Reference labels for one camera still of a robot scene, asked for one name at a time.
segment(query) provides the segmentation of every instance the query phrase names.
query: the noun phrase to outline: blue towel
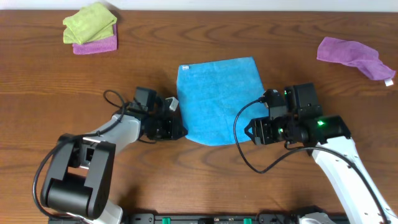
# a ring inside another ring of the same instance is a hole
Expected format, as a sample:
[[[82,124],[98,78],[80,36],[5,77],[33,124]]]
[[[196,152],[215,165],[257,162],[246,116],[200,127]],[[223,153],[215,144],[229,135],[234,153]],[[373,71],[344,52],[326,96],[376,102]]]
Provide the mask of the blue towel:
[[[264,88],[252,57],[181,65],[177,93],[186,138],[207,146],[234,144],[233,124],[239,110],[258,99]],[[262,103],[240,115],[236,125],[239,142],[250,140],[244,128],[253,118],[268,116]]]

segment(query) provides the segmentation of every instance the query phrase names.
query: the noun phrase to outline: cloth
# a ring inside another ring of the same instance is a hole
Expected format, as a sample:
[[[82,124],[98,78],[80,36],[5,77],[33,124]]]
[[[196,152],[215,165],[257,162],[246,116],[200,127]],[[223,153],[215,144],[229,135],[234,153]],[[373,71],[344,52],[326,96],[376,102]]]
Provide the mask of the cloth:
[[[111,37],[112,25],[116,21],[116,17],[99,2],[83,7],[75,15],[63,20],[63,25],[67,26],[63,31],[63,43],[84,44]]]
[[[379,60],[379,52],[357,41],[325,37],[318,48],[318,60],[357,67],[371,80],[388,80],[396,71]]]
[[[207,146],[234,144],[233,124],[242,107],[264,93],[252,57],[181,65],[177,94],[186,138]],[[262,103],[240,115],[236,124],[239,142],[250,140],[244,128],[253,118],[268,116]]]
[[[73,53],[77,55],[85,55],[116,50],[118,48],[118,33],[116,24],[113,24],[113,33],[113,36],[102,40],[96,40],[82,45],[73,44]]]

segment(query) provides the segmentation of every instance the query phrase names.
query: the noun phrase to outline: white wall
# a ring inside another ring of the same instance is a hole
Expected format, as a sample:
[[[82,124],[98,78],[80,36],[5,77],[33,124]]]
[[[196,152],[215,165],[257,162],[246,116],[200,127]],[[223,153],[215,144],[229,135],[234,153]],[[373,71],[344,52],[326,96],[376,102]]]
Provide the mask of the white wall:
[[[118,9],[398,12],[398,0],[99,0]],[[0,0],[0,9],[79,9],[95,0]]]

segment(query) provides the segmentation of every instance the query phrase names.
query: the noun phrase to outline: yellow-green towel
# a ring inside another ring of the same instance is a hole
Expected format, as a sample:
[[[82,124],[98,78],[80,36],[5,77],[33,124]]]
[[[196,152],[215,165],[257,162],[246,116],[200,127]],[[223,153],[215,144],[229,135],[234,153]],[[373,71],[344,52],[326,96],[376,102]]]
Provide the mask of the yellow-green towel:
[[[63,43],[84,44],[111,37],[112,25],[116,20],[116,17],[99,2],[83,7],[75,15],[63,20],[63,25],[67,26],[63,31]]]

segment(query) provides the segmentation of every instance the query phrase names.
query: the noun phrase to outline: folded purple cloth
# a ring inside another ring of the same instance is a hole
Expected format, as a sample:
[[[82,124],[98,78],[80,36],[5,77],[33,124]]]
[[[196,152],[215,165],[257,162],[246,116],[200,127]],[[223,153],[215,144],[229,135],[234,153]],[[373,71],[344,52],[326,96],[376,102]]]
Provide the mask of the folded purple cloth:
[[[357,67],[371,80],[387,80],[396,74],[379,60],[377,50],[357,41],[325,37],[319,45],[317,59]]]
[[[77,55],[109,52],[118,48],[118,33],[116,24],[113,25],[113,36],[96,40],[82,45],[73,44],[73,53]]]

